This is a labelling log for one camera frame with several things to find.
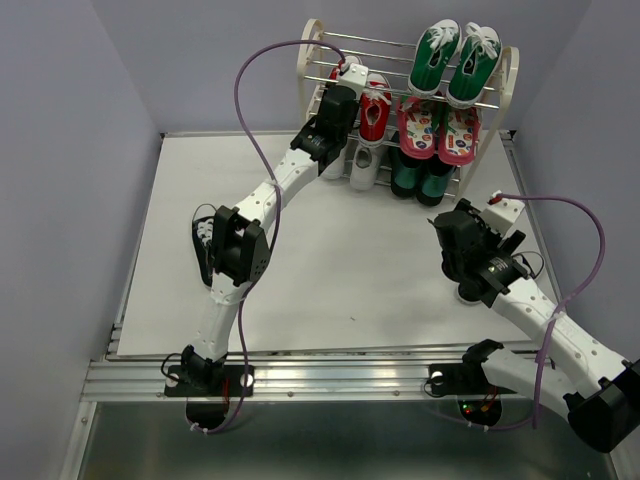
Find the pink patterned slipper right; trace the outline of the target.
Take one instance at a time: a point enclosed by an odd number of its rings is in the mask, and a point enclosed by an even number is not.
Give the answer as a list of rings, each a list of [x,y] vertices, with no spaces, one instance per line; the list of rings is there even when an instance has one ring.
[[[476,157],[480,127],[480,116],[475,107],[456,109],[447,105],[439,126],[439,159],[455,167],[472,163]]]

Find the pink patterned slipper left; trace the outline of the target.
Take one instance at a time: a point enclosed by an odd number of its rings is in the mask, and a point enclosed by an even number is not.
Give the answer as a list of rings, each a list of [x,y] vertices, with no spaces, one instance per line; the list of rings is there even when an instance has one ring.
[[[402,96],[396,107],[401,151],[416,160],[428,160],[436,151],[440,107],[433,100]]]

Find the red sneaker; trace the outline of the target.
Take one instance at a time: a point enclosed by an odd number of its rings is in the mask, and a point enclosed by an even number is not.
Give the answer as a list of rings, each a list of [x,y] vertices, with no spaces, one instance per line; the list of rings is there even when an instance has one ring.
[[[359,142],[369,148],[380,146],[386,135],[392,95],[387,79],[378,73],[369,73],[360,99]]]
[[[339,81],[339,79],[341,78],[341,75],[342,75],[343,66],[344,66],[343,63],[339,63],[337,66],[335,66],[331,70],[331,73],[329,74],[329,76],[327,78],[327,81],[329,83],[336,84]]]

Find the black sneaker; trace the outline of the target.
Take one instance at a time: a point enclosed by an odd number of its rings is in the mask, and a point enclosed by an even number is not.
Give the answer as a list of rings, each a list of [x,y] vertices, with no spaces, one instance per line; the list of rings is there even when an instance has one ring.
[[[544,257],[536,251],[497,252],[464,272],[457,295],[461,302],[490,307],[498,294],[509,292],[513,282],[521,278],[536,280],[545,267]]]
[[[212,285],[212,267],[209,265],[210,247],[213,238],[213,216],[206,216],[192,221],[192,243],[198,263],[200,277],[207,287]]]

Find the cream metal shoe rack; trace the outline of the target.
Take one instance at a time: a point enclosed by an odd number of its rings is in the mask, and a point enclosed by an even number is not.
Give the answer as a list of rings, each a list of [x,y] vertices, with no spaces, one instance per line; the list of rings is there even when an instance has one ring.
[[[381,74],[390,81],[388,92],[393,100],[397,101],[410,95],[407,80],[415,45],[327,31],[319,19],[307,21],[302,38],[334,42],[345,54],[359,57],[371,73]],[[329,75],[337,63],[329,58],[329,54],[330,49],[324,46],[299,47],[296,75],[300,118],[303,122],[317,113],[326,85],[331,82]],[[474,103],[481,117],[481,132],[475,148],[476,158],[469,165],[456,168],[444,193],[446,199],[459,200],[469,187],[509,110],[518,70],[519,50],[515,47],[504,47],[497,70],[483,87],[479,100]]]

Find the green sneaker right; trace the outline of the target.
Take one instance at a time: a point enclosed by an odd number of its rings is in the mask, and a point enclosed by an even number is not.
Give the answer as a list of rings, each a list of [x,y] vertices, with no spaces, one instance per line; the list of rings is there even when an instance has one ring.
[[[447,87],[448,103],[457,109],[475,104],[495,73],[501,54],[502,42],[496,30],[467,23],[458,66]]]

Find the green sneaker left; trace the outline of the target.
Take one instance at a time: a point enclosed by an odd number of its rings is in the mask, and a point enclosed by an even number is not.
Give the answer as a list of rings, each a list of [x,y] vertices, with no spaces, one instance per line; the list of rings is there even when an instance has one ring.
[[[423,32],[408,77],[408,89],[413,96],[426,99],[437,92],[444,71],[459,51],[461,41],[461,28],[451,19],[440,20]]]

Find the pink patterned slipper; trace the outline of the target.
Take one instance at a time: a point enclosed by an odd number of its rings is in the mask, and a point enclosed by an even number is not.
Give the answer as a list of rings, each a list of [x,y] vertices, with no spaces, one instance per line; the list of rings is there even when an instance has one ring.
[[[440,107],[433,100],[402,96],[396,107],[401,151],[416,160],[428,160],[436,151]]]
[[[455,167],[472,163],[476,157],[480,127],[480,116],[475,107],[456,109],[447,105],[439,126],[439,159]]]

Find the white sneaker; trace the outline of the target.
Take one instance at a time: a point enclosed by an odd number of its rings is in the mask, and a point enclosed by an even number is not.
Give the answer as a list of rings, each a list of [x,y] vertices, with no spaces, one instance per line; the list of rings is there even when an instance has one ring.
[[[323,171],[321,176],[327,180],[339,179],[344,173],[345,158],[339,155]]]
[[[368,147],[359,144],[352,160],[350,186],[359,191],[371,189],[377,179],[383,155],[383,145]]]

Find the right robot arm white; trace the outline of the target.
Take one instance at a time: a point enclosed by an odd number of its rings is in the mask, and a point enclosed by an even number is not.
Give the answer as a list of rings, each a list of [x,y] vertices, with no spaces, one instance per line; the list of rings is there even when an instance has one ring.
[[[482,303],[520,329],[537,346],[535,359],[486,339],[457,363],[430,365],[424,391],[439,398],[507,390],[565,419],[593,450],[610,453],[639,426],[639,364],[587,333],[515,259],[525,235],[513,226],[524,202],[496,192],[479,210],[462,199],[431,224],[443,273],[461,298]]]

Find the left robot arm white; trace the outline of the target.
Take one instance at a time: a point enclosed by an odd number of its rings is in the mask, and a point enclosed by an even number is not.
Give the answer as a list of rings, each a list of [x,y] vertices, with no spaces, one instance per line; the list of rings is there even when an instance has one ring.
[[[232,328],[247,293],[269,266],[282,210],[338,158],[361,94],[361,88],[346,85],[326,90],[317,114],[294,137],[268,179],[235,206],[218,207],[199,230],[206,243],[210,295],[195,339],[181,352],[179,364],[163,371],[167,396],[220,396],[248,378],[247,367],[224,367]]]

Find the green sneaker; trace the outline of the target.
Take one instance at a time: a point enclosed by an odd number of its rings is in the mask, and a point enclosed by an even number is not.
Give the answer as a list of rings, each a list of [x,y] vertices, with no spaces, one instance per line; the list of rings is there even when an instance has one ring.
[[[458,66],[447,87],[448,103],[457,109],[475,104],[495,73],[501,54],[502,42],[496,30],[467,23]]]
[[[444,71],[459,51],[461,41],[461,28],[451,19],[440,20],[423,32],[408,77],[408,89],[413,96],[426,99],[437,92]]]

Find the aluminium mounting rail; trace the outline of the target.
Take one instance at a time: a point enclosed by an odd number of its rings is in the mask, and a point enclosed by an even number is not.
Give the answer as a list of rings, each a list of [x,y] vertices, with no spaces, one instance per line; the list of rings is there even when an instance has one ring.
[[[254,402],[420,400],[442,366],[461,365],[466,344],[362,351],[276,352],[232,355],[213,391],[166,378],[177,366],[147,362],[94,362],[81,393],[86,402]]]

